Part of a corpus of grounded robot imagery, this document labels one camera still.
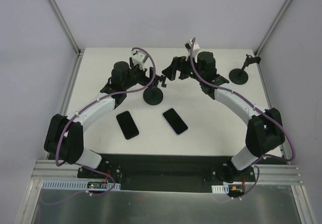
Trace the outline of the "black phone stand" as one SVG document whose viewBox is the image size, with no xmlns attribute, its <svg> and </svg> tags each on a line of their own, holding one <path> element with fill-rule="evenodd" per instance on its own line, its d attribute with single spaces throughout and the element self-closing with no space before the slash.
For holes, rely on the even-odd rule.
<svg viewBox="0 0 322 224">
<path fill-rule="evenodd" d="M 260 64 L 261 58 L 259 56 L 251 56 L 251 55 L 246 55 L 246 59 L 243 63 L 243 66 L 241 68 L 235 68 L 232 69 L 229 72 L 229 79 L 231 82 L 237 85 L 244 85 L 248 80 L 249 76 L 247 72 L 245 71 L 246 67 L 248 67 L 250 64 Z"/>
<path fill-rule="evenodd" d="M 161 83 L 161 87 L 165 88 L 167 86 L 166 79 L 165 75 L 155 76 L 153 83 L 143 92 L 145 103 L 156 106 L 163 101 L 164 95 L 162 90 L 158 87 L 158 84 Z"/>
</svg>

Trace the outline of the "black smartphone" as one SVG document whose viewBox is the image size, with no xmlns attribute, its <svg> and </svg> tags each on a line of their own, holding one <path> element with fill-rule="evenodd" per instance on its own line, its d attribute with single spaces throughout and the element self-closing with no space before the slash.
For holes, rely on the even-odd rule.
<svg viewBox="0 0 322 224">
<path fill-rule="evenodd" d="M 126 140 L 139 135 L 139 130 L 129 111 L 118 114 L 116 119 Z"/>
</svg>

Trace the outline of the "lavender case smartphone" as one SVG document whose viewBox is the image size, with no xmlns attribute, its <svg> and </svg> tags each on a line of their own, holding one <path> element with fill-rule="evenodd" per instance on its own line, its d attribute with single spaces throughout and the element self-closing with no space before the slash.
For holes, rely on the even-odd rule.
<svg viewBox="0 0 322 224">
<path fill-rule="evenodd" d="M 175 109 L 170 108 L 162 113 L 162 116 L 176 135 L 181 135 L 188 130 L 187 124 L 183 121 Z"/>
</svg>

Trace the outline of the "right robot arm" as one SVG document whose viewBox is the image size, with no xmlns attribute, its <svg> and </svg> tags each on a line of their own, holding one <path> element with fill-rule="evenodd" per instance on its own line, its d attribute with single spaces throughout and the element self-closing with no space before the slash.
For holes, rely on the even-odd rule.
<svg viewBox="0 0 322 224">
<path fill-rule="evenodd" d="M 255 104 L 235 92 L 229 81 L 217 73 L 213 53 L 204 51 L 196 58 L 174 57 L 162 74 L 173 81 L 177 73 L 181 80 L 197 80 L 205 94 L 225 105 L 247 126 L 245 146 L 231 158 L 226 168 L 230 180 L 238 181 L 244 176 L 245 168 L 285 142 L 280 112 L 275 108 L 256 109 Z"/>
</svg>

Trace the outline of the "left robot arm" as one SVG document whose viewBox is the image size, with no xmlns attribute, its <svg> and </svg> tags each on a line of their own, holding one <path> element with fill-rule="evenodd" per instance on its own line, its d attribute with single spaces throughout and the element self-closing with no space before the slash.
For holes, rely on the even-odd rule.
<svg viewBox="0 0 322 224">
<path fill-rule="evenodd" d="M 94 99 L 66 116 L 56 114 L 51 118 L 44 150 L 55 156 L 57 166 L 65 163 L 84 166 L 95 178 L 102 178 L 107 170 L 107 160 L 84 145 L 84 132 L 106 113 L 115 110 L 133 93 L 139 84 L 144 90 L 155 79 L 155 67 L 146 75 L 145 62 L 151 57 L 138 53 L 129 62 L 114 64 L 111 77 Z"/>
</svg>

